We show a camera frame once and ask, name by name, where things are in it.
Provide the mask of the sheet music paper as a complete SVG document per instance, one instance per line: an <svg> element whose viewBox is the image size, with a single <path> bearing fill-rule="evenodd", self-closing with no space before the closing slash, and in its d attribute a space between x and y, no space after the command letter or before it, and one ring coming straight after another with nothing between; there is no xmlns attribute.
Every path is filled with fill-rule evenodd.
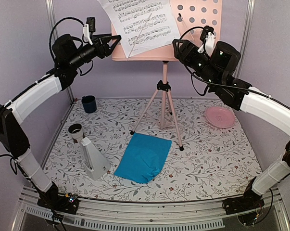
<svg viewBox="0 0 290 231"><path fill-rule="evenodd" d="M168 0L100 0L126 58L172 43L180 36Z"/></svg>

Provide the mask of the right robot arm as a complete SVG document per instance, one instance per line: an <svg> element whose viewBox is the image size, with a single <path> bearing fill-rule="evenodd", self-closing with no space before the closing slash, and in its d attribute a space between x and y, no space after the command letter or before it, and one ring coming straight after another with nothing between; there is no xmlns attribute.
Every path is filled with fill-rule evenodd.
<svg viewBox="0 0 290 231"><path fill-rule="evenodd" d="M290 138L290 107L265 95L250 83L234 78L240 53L230 44L219 41L211 55L189 40L173 40L174 56L191 74L208 85L209 91L227 106L254 115L286 133ZM290 140L285 152L263 173L253 178L243 196L226 199L224 208L249 210L263 205L262 195L290 174Z"/></svg>

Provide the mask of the white metronome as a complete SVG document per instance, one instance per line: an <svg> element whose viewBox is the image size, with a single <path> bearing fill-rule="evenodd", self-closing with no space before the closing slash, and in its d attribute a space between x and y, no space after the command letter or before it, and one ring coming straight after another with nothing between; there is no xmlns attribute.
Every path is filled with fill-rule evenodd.
<svg viewBox="0 0 290 231"><path fill-rule="evenodd" d="M81 154L84 157L85 171L92 180L98 180L110 170L109 160L96 148L87 137L79 143Z"/></svg>

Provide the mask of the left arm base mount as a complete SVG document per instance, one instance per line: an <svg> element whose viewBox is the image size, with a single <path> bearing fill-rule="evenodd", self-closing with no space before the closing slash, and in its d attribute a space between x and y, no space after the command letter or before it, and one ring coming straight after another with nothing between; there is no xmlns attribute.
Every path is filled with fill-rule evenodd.
<svg viewBox="0 0 290 231"><path fill-rule="evenodd" d="M65 195L60 195L56 192L42 193L39 196L37 205L54 211L75 215L78 210L79 199L76 194L71 193Z"/></svg>

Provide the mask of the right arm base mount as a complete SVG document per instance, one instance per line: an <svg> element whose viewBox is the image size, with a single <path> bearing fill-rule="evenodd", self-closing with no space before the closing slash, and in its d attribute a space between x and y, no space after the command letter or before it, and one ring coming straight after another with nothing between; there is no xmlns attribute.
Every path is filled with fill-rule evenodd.
<svg viewBox="0 0 290 231"><path fill-rule="evenodd" d="M227 215L238 214L239 222L244 226L256 224L260 213L262 212L264 200L260 196L240 196L227 198L222 202L222 207Z"/></svg>

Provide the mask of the blue cloth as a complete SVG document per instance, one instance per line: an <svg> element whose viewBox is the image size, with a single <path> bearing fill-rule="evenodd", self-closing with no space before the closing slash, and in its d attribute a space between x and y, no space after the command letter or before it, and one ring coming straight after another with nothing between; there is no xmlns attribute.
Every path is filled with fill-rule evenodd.
<svg viewBox="0 0 290 231"><path fill-rule="evenodd" d="M148 183L162 171L171 140L135 133L114 175L136 183Z"/></svg>

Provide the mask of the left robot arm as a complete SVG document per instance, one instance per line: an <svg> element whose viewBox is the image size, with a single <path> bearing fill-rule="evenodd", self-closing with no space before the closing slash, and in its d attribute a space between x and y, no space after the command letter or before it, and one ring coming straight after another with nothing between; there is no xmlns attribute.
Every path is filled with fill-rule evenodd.
<svg viewBox="0 0 290 231"><path fill-rule="evenodd" d="M51 46L54 68L5 105L0 104L0 143L52 209L62 205L62 197L32 154L21 124L46 100L69 87L82 65L111 55L120 40L120 35L111 34L91 35L86 42L70 34L58 37Z"/></svg>

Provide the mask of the pink music stand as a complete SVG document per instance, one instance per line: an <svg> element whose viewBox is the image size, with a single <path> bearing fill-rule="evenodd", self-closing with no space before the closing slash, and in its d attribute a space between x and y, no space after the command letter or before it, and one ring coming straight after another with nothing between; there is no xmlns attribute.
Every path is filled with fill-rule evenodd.
<svg viewBox="0 0 290 231"><path fill-rule="evenodd" d="M214 28L215 42L219 40L220 24L222 14L222 1L220 0L169 0L172 8L173 16L176 19L179 29L180 38L185 36L188 29L194 32L189 36L190 40L196 42L197 46L201 46L203 42L200 40L202 30L205 26ZM112 25L112 35L117 35ZM163 62L163 79L157 84L157 89L151 97L153 101L156 95L162 93L162 113L160 125L165 127L165 104L168 103L171 114L174 119L174 125L177 126L177 118L172 101L170 85L167 81L168 63L176 61L174 57L174 49L172 43L154 50L146 51L141 54L126 58L121 43L119 43L112 55L114 61L161 61Z"/></svg>

